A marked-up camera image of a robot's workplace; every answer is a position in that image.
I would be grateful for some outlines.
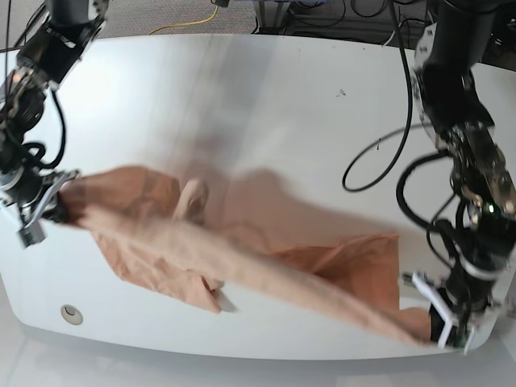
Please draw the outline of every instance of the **gray carpet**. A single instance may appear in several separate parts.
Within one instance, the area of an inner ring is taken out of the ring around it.
[[[25,24],[42,0],[13,0],[10,19],[10,44],[22,33]],[[0,0],[0,48],[6,46],[6,10],[8,0]],[[146,35],[165,24],[183,23],[204,19],[211,15],[214,6],[210,0],[112,0],[108,11],[108,24],[101,37]],[[161,33],[248,34],[255,26],[252,2],[233,1],[231,6],[219,10],[209,23],[197,26],[172,28]]]

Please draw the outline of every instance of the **black wire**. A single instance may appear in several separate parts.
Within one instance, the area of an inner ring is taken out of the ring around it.
[[[412,129],[422,129],[422,128],[423,128],[423,125],[421,123],[417,123],[417,124],[412,125],[410,127],[411,130]],[[350,171],[351,168],[353,168],[353,166],[358,162],[358,160],[360,160],[367,152],[372,151],[374,148],[376,148],[381,143],[384,143],[388,139],[391,139],[393,137],[396,137],[397,135],[400,135],[401,133],[405,132],[405,130],[406,130],[405,127],[400,127],[399,129],[391,131],[391,132],[387,133],[386,135],[383,135],[382,137],[380,137],[376,141],[370,143],[367,147],[362,149],[359,152],[359,154],[356,155],[356,157],[352,160],[352,162],[347,167],[347,172]]]
[[[42,2],[40,6],[36,8],[31,18],[28,20],[27,25],[25,26],[25,30],[23,30],[22,32],[22,35],[20,35],[19,38],[16,40],[14,47],[18,47],[22,43],[22,40],[25,43],[27,42],[28,33],[35,26],[35,24],[38,23],[46,9],[47,7],[45,6],[44,2]]]
[[[353,12],[355,12],[357,15],[359,15],[361,18],[374,18],[376,16],[378,16],[379,14],[381,14],[384,10],[385,10],[385,5],[386,5],[386,0],[383,0],[383,3],[381,4],[381,7],[379,10],[373,12],[372,14],[370,15],[365,15],[365,14],[361,14],[357,9],[356,9],[356,1],[357,0],[352,0],[351,2],[351,5],[352,5],[352,10]]]
[[[305,8],[307,10],[313,10],[314,8],[317,8],[319,6],[324,5],[324,2],[316,2],[315,4],[309,6],[308,4],[305,4],[304,2],[296,2],[301,8]]]
[[[289,12],[289,14],[299,23],[303,23],[310,27],[324,27],[324,28],[333,27],[333,26],[336,26],[337,24],[339,24],[340,22],[342,22],[344,20],[344,18],[346,17],[346,12],[347,12],[346,0],[342,0],[342,3],[343,3],[343,7],[344,7],[342,16],[340,16],[339,20],[337,20],[336,22],[333,22],[330,24],[313,24],[313,23],[306,22],[305,20],[299,19],[293,12]]]
[[[4,54],[6,52],[19,50],[19,47],[9,47],[9,48],[0,48],[0,54]]]
[[[410,23],[407,22],[406,24],[406,31],[407,31],[407,34],[408,34],[408,39],[406,41],[406,47],[408,49],[410,49]]]
[[[430,250],[432,250],[432,252],[434,253],[435,257],[440,260],[441,262],[443,262],[443,264],[445,264],[446,266],[448,266],[449,268],[452,268],[452,264],[450,264],[450,262],[446,259],[444,259],[443,256],[441,256],[439,254],[439,252],[435,249],[434,247],[434,244],[432,243],[432,239],[430,237],[430,232],[431,232],[431,228],[434,226],[434,223],[435,223],[435,220],[437,220],[437,218],[441,215],[441,213],[446,209],[446,207],[449,206],[449,204],[452,202],[452,200],[455,198],[455,193],[453,193],[451,195],[451,197],[443,204],[443,206],[439,209],[439,211],[437,211],[437,214],[434,215],[434,218],[432,218],[430,224],[428,225],[427,227],[427,243],[428,243],[428,247],[430,248]]]
[[[7,3],[7,24],[6,24],[6,49],[9,48],[9,30],[10,30],[10,10],[11,10],[11,7],[12,7],[12,0],[9,0],[9,2]],[[4,76],[5,76],[5,85],[6,85],[6,88],[5,88],[5,92],[6,92],[6,103],[4,105],[4,120],[6,121],[6,125],[7,125],[7,120],[9,118],[9,114],[8,114],[8,106],[7,106],[7,99],[9,98],[9,94],[10,94],[10,81],[8,81],[8,72],[7,72],[7,66],[9,65],[9,61],[8,61],[8,58],[9,56],[6,54],[6,68],[5,68],[5,71],[4,71]]]
[[[258,31],[258,18],[255,18],[255,21],[256,21],[256,27],[254,30],[252,30],[251,35],[256,34],[256,32]]]
[[[56,158],[52,162],[45,164],[43,161],[41,161],[38,158],[39,155],[36,155],[36,156],[32,155],[32,153],[29,152],[29,149],[25,148],[12,135],[9,127],[6,127],[6,130],[5,130],[7,139],[15,146],[16,150],[18,152],[20,152],[23,155],[23,157],[25,157],[31,164],[33,164],[35,167],[38,167],[40,169],[54,169],[55,167],[57,167],[60,164],[60,162],[63,160],[63,156],[65,155],[65,148],[66,148],[65,115],[63,114],[63,110],[61,109],[61,105],[59,103],[59,98],[57,97],[57,93],[55,91],[52,91],[52,99],[56,105],[57,113],[58,113],[60,121],[61,121],[61,145],[60,145],[59,152],[57,153]]]
[[[45,148],[45,146],[42,143],[36,143],[36,142],[25,143],[25,144],[23,144],[23,147],[25,149],[27,149],[28,151],[35,149],[36,154],[34,155],[34,157],[38,160],[43,159],[43,157],[45,156],[45,153],[47,152],[47,149]]]
[[[416,215],[409,207],[405,200],[405,184],[407,179],[409,178],[410,174],[421,165],[430,163],[432,161],[437,161],[440,159],[443,159],[444,157],[449,157],[450,154],[448,151],[440,151],[436,153],[432,153],[430,155],[426,155],[423,157],[420,157],[416,160],[414,160],[406,169],[403,171],[402,175],[400,176],[400,179],[397,181],[396,186],[396,200],[397,204],[400,207],[400,210],[405,214],[405,216],[410,219],[412,222],[417,224],[423,229],[428,229],[428,227],[431,225],[430,222],[424,220],[423,218]]]
[[[457,212],[455,215],[455,228],[457,230],[464,229],[464,211],[466,210],[466,206],[468,202],[465,199],[461,199],[459,206],[457,207]]]
[[[403,21],[400,23],[400,29],[403,28],[403,26],[405,25],[405,23],[409,24],[409,22],[417,22],[417,23],[422,23],[424,24],[425,21],[422,20],[422,19],[418,19],[418,18],[404,18]]]
[[[399,51],[400,51],[400,55],[402,57],[403,70],[405,72],[406,91],[407,91],[407,113],[406,113],[405,130],[403,131],[402,140],[400,141],[400,144],[397,148],[396,154],[394,155],[393,159],[391,160],[391,162],[389,163],[389,165],[387,166],[385,171],[379,177],[377,177],[374,181],[370,182],[369,184],[364,185],[359,188],[349,188],[347,186],[347,184],[346,184],[347,175],[349,175],[349,172],[351,171],[353,165],[358,161],[359,158],[362,157],[362,155],[368,149],[366,148],[365,151],[362,151],[361,153],[359,153],[359,155],[357,157],[355,157],[355,159],[353,159],[353,161],[347,167],[346,172],[344,172],[344,176],[342,178],[342,187],[348,192],[365,191],[366,189],[369,189],[369,188],[373,187],[374,185],[378,184],[380,181],[382,181],[384,179],[385,176],[387,176],[389,174],[389,172],[393,169],[394,165],[397,163],[397,160],[400,158],[400,155],[402,154],[403,148],[405,147],[405,144],[406,144],[406,140],[409,137],[410,124],[412,123],[413,101],[412,101],[412,84],[410,82],[409,64],[407,63],[405,49],[403,48],[402,33],[400,32],[400,29],[397,26],[397,17],[396,17],[396,11],[394,10],[393,0],[386,0],[386,1],[388,4],[388,7],[389,7],[391,19],[393,20],[394,33],[396,34],[396,37],[397,37]]]

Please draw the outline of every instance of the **yellow cable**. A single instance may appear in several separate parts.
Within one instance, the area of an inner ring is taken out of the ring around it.
[[[216,16],[217,11],[218,11],[218,6],[215,6],[215,10],[213,11],[213,14],[211,14],[211,16],[209,18],[206,18],[206,19],[203,19],[203,20],[198,20],[197,22],[171,24],[169,26],[159,27],[156,30],[152,31],[149,35],[154,35],[154,34],[156,34],[157,32],[159,32],[161,30],[166,30],[167,28],[186,27],[186,26],[194,26],[196,24],[207,23],[207,22],[211,21]]]

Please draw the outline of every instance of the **white table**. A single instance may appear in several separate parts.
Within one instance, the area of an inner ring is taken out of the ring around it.
[[[474,73],[497,123],[495,139],[516,173],[516,75],[481,65]],[[410,135],[397,167],[374,189],[349,194],[340,186],[359,149],[405,122],[397,49],[284,36],[102,40],[70,74],[60,97],[69,123],[62,168],[89,174],[142,164],[182,181],[204,178],[212,192],[210,224],[262,248],[398,231],[402,271],[445,274],[394,194],[408,163],[433,150],[423,131]],[[59,130],[48,102],[30,138],[42,139],[52,154]],[[352,173],[352,184],[375,177],[396,146],[393,141],[368,154]],[[442,162],[411,177],[406,196],[423,216],[430,218],[447,198],[449,172],[450,163]],[[330,360],[437,352],[232,284],[223,288],[229,311],[210,314],[119,280],[87,232],[52,224],[45,229],[47,240],[24,251],[12,225],[0,218],[0,272],[15,315],[29,326],[212,356]],[[513,274],[498,282],[497,297],[506,294]],[[61,317],[65,304],[83,313],[83,324],[72,326]],[[402,307],[407,306],[428,304],[403,288]],[[474,347],[487,340],[493,324]]]

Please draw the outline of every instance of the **crumpled cloth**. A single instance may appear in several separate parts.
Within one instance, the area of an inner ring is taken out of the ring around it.
[[[425,310],[399,310],[397,235],[347,238],[268,255],[202,227],[208,189],[143,167],[70,181],[60,192],[71,224],[91,231],[118,277],[220,313],[224,281],[365,329],[423,344]]]

